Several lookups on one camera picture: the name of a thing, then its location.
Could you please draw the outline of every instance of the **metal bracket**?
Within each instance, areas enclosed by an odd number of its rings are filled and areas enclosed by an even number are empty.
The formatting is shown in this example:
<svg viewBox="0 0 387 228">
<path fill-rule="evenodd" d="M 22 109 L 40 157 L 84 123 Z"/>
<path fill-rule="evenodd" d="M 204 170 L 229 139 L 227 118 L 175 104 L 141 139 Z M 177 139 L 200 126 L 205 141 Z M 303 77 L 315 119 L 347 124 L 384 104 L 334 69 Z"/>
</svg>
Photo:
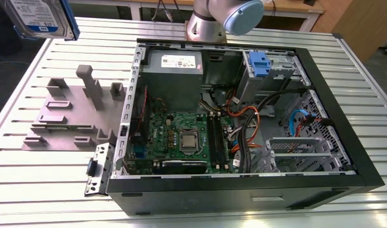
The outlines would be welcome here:
<svg viewBox="0 0 387 228">
<path fill-rule="evenodd" d="M 105 193 L 107 183 L 111 174 L 112 156 L 115 147 L 109 144 L 100 144 L 96 147 L 95 156 L 87 166 L 87 188 L 85 197 L 108 196 Z"/>
</svg>

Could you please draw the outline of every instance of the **connector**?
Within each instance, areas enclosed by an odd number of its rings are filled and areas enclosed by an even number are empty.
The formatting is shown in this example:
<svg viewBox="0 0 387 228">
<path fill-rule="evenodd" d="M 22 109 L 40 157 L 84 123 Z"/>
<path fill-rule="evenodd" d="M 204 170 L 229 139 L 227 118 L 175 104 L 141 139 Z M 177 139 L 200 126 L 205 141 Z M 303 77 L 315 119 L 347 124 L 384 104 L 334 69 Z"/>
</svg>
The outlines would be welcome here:
<svg viewBox="0 0 387 228">
<path fill-rule="evenodd" d="M 249 52 L 249 64 L 253 69 L 255 77 L 265 77 L 271 71 L 271 61 L 264 52 Z"/>
<path fill-rule="evenodd" d="M 313 123 L 315 118 L 316 118 L 315 114 L 305 115 L 304 119 L 301 119 L 301 121 L 300 121 L 301 126 L 309 126 Z"/>
</svg>

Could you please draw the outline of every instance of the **red cable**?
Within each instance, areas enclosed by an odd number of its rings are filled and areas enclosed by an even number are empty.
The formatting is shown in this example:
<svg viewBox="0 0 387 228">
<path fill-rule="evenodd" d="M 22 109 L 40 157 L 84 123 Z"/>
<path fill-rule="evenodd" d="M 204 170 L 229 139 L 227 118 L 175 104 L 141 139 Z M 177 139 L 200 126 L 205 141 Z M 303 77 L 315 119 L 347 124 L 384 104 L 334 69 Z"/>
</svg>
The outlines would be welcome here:
<svg viewBox="0 0 387 228">
<path fill-rule="evenodd" d="M 141 115 L 140 115 L 140 120 L 137 121 L 137 128 L 136 128 L 136 131 L 133 133 L 133 135 L 136 135 L 139 129 L 140 129 L 140 125 L 141 125 L 141 120 L 143 120 L 143 115 L 144 115 L 144 111 L 145 111 L 145 104 L 147 104 L 147 86 L 145 86 L 145 89 L 144 89 L 144 104 L 143 104 L 143 110 L 141 110 Z"/>
</svg>

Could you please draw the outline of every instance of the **power supply label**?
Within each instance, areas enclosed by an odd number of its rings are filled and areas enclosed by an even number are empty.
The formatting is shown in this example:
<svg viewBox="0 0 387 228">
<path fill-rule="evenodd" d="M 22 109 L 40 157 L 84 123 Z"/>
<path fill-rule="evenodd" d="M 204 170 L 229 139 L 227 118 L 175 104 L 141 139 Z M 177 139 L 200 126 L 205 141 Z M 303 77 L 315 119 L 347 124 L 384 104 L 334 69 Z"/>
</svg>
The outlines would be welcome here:
<svg viewBox="0 0 387 228">
<path fill-rule="evenodd" d="M 42 0 L 10 0 L 22 23 L 37 32 L 55 32 L 59 27 Z"/>
<path fill-rule="evenodd" d="M 161 57 L 161 67 L 168 68 L 196 68 L 193 56 L 169 56 Z"/>
</svg>

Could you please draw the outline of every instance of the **wooden desk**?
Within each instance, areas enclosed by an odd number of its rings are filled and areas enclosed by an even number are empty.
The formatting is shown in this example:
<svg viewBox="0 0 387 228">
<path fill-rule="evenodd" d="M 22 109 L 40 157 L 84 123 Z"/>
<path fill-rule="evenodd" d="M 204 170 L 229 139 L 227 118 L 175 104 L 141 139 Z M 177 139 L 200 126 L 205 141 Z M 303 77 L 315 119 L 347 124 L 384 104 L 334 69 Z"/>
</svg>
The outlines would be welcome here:
<svg viewBox="0 0 387 228">
<path fill-rule="evenodd" d="M 157 0 L 129 0 L 133 2 L 151 2 L 157 3 Z M 173 0 L 163 0 L 165 4 L 173 4 Z M 176 0 L 179 5 L 193 5 L 195 0 Z M 297 12 L 297 13 L 315 13 L 323 14 L 324 8 L 322 4 L 316 1 L 313 6 L 303 4 L 303 0 L 275 0 L 276 12 Z M 272 2 L 264 5 L 264 10 L 272 11 Z"/>
<path fill-rule="evenodd" d="M 132 20 L 141 20 L 140 8 L 156 8 L 157 0 L 69 0 L 71 3 L 96 5 L 128 6 L 131 8 Z M 176 9 L 173 0 L 163 0 L 168 9 Z M 193 10 L 195 0 L 176 0 L 181 10 Z M 304 22 L 299 31 L 309 32 L 312 26 L 324 13 L 324 8 L 316 1 L 313 6 L 303 4 L 303 0 L 275 0 L 276 17 L 301 18 Z M 264 6 L 264 15 L 271 16 L 273 10 L 272 2 Z"/>
</svg>

